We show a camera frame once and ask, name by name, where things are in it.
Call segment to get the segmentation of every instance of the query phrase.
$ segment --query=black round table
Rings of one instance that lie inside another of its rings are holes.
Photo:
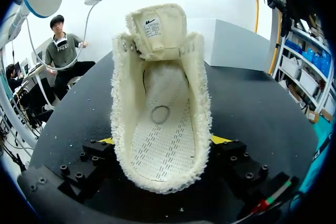
[[[247,144],[253,159],[303,181],[317,138],[312,126],[286,91],[269,75],[206,64],[213,117],[212,133]],[[106,55],[72,87],[46,124],[36,144],[31,167],[45,165],[55,174],[74,162],[82,144],[111,136],[112,54]],[[243,207],[224,180],[200,180],[181,192],[158,195],[106,180],[87,207],[123,222],[231,223]]]

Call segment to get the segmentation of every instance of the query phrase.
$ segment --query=person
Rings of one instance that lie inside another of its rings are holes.
[[[12,92],[14,92],[15,89],[19,87],[23,81],[22,74],[19,75],[17,80],[14,79],[14,75],[15,75],[15,66],[13,64],[10,64],[6,68],[6,78]]]
[[[83,46],[83,48],[86,48],[88,46],[87,42],[82,41],[82,39],[76,35],[66,34],[63,31],[63,24],[64,18],[62,15],[57,15],[50,21],[50,28],[53,30],[54,36],[47,46],[45,63],[49,66],[51,66],[51,63],[54,63],[56,68],[67,66],[76,58],[76,47]],[[58,99],[62,100],[68,92],[67,85],[69,80],[73,77],[83,76],[93,65],[95,65],[94,61],[77,61],[71,67],[57,71],[57,73],[47,68],[49,73],[56,76],[54,92]]]

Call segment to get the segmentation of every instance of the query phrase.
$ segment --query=insole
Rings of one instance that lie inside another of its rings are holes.
[[[144,72],[144,86],[146,103],[132,139],[131,164],[143,177],[167,181],[194,164],[188,81],[178,65],[154,62]]]

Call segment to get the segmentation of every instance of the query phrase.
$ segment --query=nike logo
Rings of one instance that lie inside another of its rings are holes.
[[[155,19],[153,19],[153,20],[151,20],[151,21],[149,21],[149,20],[147,20],[146,21],[146,25],[148,25],[150,22],[153,22]]]

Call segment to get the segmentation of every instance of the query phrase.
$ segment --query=shoe tongue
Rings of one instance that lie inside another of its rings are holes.
[[[126,17],[127,27],[145,60],[173,60],[186,37],[186,16],[176,4],[147,7]]]

